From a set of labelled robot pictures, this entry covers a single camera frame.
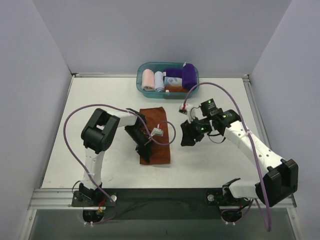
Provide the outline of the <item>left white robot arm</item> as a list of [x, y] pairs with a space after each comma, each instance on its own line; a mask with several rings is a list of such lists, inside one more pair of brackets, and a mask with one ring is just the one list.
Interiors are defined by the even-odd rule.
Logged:
[[136, 143], [135, 151], [143, 160], [150, 161], [151, 140], [142, 130], [145, 122], [145, 116], [131, 108], [114, 114], [101, 108], [94, 110], [81, 132], [85, 147], [85, 170], [79, 185], [79, 194], [88, 205], [97, 205], [105, 196], [100, 190], [103, 159], [118, 128], [124, 127]]

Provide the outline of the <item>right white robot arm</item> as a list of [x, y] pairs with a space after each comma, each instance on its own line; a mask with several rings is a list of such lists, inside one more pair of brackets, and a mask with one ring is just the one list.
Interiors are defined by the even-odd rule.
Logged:
[[202, 119], [196, 116], [195, 106], [186, 103], [179, 107], [178, 111], [187, 116], [180, 125], [181, 146], [194, 146], [205, 135], [216, 131], [233, 143], [257, 169], [258, 182], [235, 178], [222, 186], [224, 203], [233, 205], [239, 199], [259, 199], [273, 207], [298, 190], [298, 164], [274, 153], [248, 129], [238, 113], [218, 108], [213, 99], [202, 102], [198, 108]]

